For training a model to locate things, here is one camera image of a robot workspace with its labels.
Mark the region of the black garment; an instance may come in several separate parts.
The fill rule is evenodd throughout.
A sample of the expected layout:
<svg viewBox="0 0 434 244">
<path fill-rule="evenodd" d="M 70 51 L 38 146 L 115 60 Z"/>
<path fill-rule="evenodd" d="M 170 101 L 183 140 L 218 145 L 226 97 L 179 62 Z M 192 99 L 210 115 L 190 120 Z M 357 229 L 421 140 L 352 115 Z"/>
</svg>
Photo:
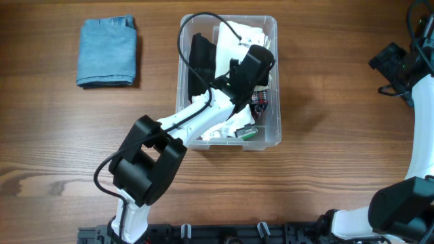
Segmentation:
<svg viewBox="0 0 434 244">
<path fill-rule="evenodd" d="M 207 83 L 214 80 L 216 72 L 216 45 L 203 37 L 201 33 L 193 35 L 189 64 L 196 73 Z M 192 102 L 193 96 L 199 96 L 206 91 L 206 86 L 189 71 L 188 98 Z"/>
</svg>

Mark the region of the white printed t-shirt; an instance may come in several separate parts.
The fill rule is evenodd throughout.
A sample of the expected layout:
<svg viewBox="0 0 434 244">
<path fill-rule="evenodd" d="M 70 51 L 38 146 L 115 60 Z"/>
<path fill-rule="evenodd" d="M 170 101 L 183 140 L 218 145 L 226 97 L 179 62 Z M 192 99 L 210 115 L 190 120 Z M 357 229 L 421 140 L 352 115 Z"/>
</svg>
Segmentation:
<svg viewBox="0 0 434 244">
<path fill-rule="evenodd" d="M 258 133 L 255 126 L 255 119 L 250 110 L 250 105 L 233 115 L 223 123 L 219 123 L 207 131 L 200 138 L 202 140 L 211 140 L 212 138 L 241 138 L 243 140 L 251 138 Z"/>
</svg>

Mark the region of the clear plastic storage container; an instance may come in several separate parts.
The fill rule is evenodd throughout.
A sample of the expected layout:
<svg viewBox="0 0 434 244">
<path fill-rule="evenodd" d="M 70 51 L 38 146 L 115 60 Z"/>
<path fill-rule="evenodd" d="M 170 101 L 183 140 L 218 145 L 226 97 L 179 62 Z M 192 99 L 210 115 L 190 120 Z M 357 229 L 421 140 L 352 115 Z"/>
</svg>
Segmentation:
<svg viewBox="0 0 434 244">
<path fill-rule="evenodd" d="M 181 23 L 185 24 L 181 38 L 180 48 L 185 58 L 189 57 L 191 40 L 193 35 L 201 33 L 213 44 L 218 42 L 220 20 L 209 15 L 196 16 L 188 19 L 185 15 Z M 261 28 L 269 38 L 270 51 L 275 59 L 278 59 L 278 27 L 277 21 L 272 16 L 252 15 L 222 15 L 221 18 L 251 27 Z M 210 140 L 197 139 L 190 144 L 191 149 L 208 150 L 212 146 L 240 146 L 244 150 L 264 150 L 276 146 L 281 142 L 281 111 L 279 96 L 279 65 L 276 63 L 270 71 L 271 80 L 267 89 L 268 106 L 256 120 L 257 133 L 252 137 L 242 140 L 240 138 L 212 138 Z M 178 87 L 176 97 L 176 112 L 189 106 L 191 102 L 188 96 L 188 68 L 179 61 L 178 65 Z"/>
</svg>

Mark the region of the cream white garment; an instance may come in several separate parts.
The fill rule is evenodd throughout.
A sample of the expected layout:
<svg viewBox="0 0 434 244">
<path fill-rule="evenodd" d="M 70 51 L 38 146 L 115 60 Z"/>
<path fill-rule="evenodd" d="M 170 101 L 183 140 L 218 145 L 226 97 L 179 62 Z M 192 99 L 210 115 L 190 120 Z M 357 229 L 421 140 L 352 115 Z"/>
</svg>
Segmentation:
<svg viewBox="0 0 434 244">
<path fill-rule="evenodd" d="M 228 23 L 241 36 L 241 41 L 225 23 L 220 23 L 216 44 L 215 78 L 229 71 L 231 60 L 238 60 L 241 63 L 251 45 L 259 45 L 268 50 L 271 49 L 271 40 L 265 35 L 262 28 L 239 24 L 233 21 L 228 21 Z"/>
</svg>

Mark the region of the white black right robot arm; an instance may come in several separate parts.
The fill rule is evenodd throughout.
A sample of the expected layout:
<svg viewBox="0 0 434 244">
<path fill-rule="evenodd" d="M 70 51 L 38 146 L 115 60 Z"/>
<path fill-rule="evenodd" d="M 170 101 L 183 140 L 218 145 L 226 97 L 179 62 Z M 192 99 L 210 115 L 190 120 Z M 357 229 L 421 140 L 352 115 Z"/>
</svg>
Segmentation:
<svg viewBox="0 0 434 244">
<path fill-rule="evenodd" d="M 405 178 L 378 190 L 367 207 L 333 209 L 318 219 L 315 243 L 433 242 L 433 15 L 406 24 L 408 51 L 395 43 L 369 65 L 388 84 L 378 93 L 400 97 L 414 109 L 412 156 Z"/>
</svg>

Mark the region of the blue denim jeans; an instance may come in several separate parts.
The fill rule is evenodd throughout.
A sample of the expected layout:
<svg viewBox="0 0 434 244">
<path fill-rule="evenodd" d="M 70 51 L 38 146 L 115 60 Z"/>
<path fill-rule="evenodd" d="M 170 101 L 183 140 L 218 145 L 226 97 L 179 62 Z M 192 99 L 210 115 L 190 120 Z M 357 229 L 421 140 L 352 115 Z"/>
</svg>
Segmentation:
<svg viewBox="0 0 434 244">
<path fill-rule="evenodd" d="M 87 19 L 81 27 L 76 84 L 82 88 L 132 85 L 136 48 L 133 16 Z"/>
</svg>

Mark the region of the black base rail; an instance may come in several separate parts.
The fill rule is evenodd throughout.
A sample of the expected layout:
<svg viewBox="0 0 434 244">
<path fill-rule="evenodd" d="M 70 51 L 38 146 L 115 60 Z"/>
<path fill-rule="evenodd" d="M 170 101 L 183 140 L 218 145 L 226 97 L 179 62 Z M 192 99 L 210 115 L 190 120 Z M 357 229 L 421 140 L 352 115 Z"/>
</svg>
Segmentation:
<svg viewBox="0 0 434 244">
<path fill-rule="evenodd" d="M 259 228 L 265 223 L 252 225 L 172 226 L 151 224 L 138 243 L 340 243 L 329 234 L 321 235 L 312 222 L 269 224 L 268 230 Z"/>
</svg>

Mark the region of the red plaid shirt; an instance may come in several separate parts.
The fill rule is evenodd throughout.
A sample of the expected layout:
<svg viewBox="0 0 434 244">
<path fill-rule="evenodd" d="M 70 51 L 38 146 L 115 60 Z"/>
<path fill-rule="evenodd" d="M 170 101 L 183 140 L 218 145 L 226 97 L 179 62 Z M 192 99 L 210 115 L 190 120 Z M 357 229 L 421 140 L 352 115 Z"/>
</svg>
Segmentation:
<svg viewBox="0 0 434 244">
<path fill-rule="evenodd" d="M 250 110 L 253 118 L 259 118 L 267 109 L 267 90 L 254 91 L 250 100 Z"/>
</svg>

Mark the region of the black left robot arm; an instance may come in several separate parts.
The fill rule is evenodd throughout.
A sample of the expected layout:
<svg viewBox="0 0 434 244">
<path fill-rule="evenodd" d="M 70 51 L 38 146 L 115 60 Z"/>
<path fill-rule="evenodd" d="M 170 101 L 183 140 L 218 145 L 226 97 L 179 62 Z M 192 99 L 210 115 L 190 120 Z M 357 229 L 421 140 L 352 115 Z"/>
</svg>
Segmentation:
<svg viewBox="0 0 434 244">
<path fill-rule="evenodd" d="M 148 228 L 150 207 L 169 188 L 189 144 L 211 127 L 234 117 L 275 59 L 248 54 L 229 77 L 220 76 L 196 103 L 157 121 L 139 118 L 109 164 L 119 206 L 111 222 L 116 243 L 136 243 Z"/>
</svg>

